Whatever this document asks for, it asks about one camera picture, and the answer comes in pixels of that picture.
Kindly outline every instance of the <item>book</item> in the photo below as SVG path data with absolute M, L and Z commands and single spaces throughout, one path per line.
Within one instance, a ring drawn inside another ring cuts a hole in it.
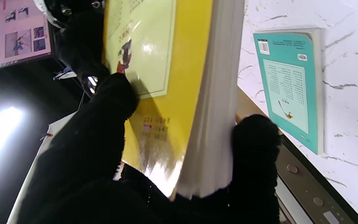
M 108 1 L 105 64 L 140 102 L 122 160 L 165 196 L 204 197 L 232 179 L 243 2 Z
M 316 155 L 324 153 L 319 28 L 254 34 L 269 118 Z

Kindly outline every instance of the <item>teal book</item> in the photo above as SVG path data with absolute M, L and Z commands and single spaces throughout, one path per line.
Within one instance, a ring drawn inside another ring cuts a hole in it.
M 324 153 L 320 29 L 260 31 L 254 38 L 270 119 Z

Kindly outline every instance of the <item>barcode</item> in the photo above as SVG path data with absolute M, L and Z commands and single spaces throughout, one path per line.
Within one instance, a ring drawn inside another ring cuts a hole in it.
M 267 41 L 258 41 L 261 54 L 270 55 L 269 43 Z
M 298 59 L 301 61 L 307 61 L 307 55 L 298 54 Z

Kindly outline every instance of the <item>yellow book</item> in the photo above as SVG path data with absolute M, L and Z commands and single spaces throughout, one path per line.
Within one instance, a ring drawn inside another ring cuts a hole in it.
M 167 197 L 204 197 L 232 177 L 243 1 L 109 0 L 105 64 L 140 103 L 122 160 Z
M 106 5 L 106 65 L 112 73 L 127 67 L 141 97 L 125 123 L 122 160 L 167 197 L 186 154 L 211 12 L 211 0 L 109 0 Z

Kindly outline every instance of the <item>dark background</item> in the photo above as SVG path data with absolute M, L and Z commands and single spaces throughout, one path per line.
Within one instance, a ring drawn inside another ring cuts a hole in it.
M 6 223 L 48 124 L 73 112 L 82 90 L 73 79 L 53 81 L 61 64 L 53 58 L 0 70 L 0 111 L 11 106 L 23 117 L 0 151 L 0 223 Z

